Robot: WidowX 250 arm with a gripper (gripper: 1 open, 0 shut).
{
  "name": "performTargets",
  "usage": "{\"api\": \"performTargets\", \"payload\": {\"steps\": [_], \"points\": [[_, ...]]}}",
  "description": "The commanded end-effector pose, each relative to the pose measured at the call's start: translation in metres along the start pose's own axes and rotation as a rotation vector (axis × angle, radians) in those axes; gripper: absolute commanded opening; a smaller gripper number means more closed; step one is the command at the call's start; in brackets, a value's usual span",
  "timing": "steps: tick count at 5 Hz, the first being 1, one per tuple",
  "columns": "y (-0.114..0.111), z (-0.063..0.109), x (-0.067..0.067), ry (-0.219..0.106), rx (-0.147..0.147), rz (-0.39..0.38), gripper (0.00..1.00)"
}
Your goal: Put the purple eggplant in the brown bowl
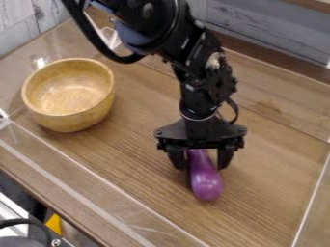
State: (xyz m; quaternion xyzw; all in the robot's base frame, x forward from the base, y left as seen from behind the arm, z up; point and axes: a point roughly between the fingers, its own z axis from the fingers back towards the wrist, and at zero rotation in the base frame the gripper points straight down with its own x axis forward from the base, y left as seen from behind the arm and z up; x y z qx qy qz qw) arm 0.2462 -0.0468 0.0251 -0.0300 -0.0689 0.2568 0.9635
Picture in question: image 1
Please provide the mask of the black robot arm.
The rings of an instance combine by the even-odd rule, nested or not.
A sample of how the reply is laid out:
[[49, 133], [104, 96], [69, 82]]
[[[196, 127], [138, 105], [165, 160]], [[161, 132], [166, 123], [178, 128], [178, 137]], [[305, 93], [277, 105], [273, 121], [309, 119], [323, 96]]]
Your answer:
[[[221, 43], [190, 14], [186, 0], [60, 0], [96, 50], [112, 61], [132, 64], [148, 55], [169, 63], [178, 80], [181, 119], [154, 131], [157, 149], [178, 170], [186, 168], [189, 150], [215, 149], [217, 168], [228, 167], [244, 145], [247, 129], [225, 120], [219, 108], [237, 105], [231, 94], [237, 79]], [[114, 30], [125, 48], [120, 56], [108, 48], [84, 14], [84, 6], [98, 7], [114, 17]]]

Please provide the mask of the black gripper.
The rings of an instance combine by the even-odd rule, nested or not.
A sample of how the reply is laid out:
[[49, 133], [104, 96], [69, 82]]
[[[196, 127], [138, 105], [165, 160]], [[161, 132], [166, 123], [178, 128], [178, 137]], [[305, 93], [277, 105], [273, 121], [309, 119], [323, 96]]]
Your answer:
[[185, 171], [188, 159], [184, 150], [217, 149], [217, 169], [228, 167], [235, 151], [244, 145], [247, 128], [235, 123], [224, 123], [217, 118], [204, 122], [180, 119], [154, 131], [157, 149], [166, 152], [173, 168]]

